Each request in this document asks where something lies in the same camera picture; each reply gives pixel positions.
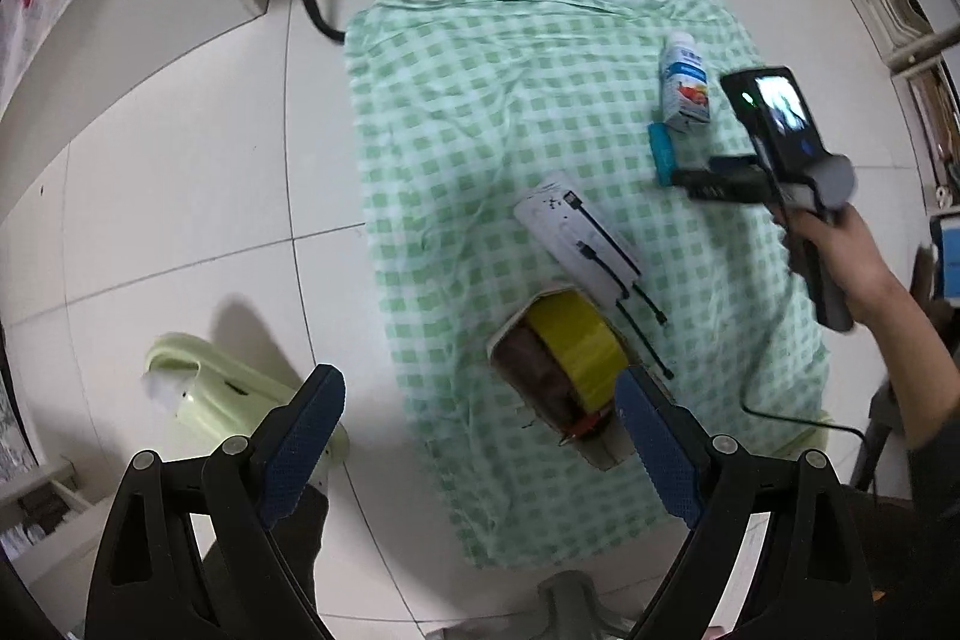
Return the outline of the person right forearm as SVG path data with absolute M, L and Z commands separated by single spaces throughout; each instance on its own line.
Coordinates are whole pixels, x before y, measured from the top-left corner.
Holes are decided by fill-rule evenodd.
M 857 292 L 854 316 L 884 358 L 903 422 L 921 515 L 958 513 L 958 367 L 918 302 L 885 273 Z

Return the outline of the person right hand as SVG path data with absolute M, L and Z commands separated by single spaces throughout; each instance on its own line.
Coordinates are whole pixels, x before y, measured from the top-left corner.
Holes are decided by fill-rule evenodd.
M 814 244 L 857 323 L 869 325 L 885 301 L 900 291 L 900 281 L 885 263 L 871 229 L 854 205 L 844 206 L 832 224 L 804 209 L 773 208 L 771 214 L 796 241 Z

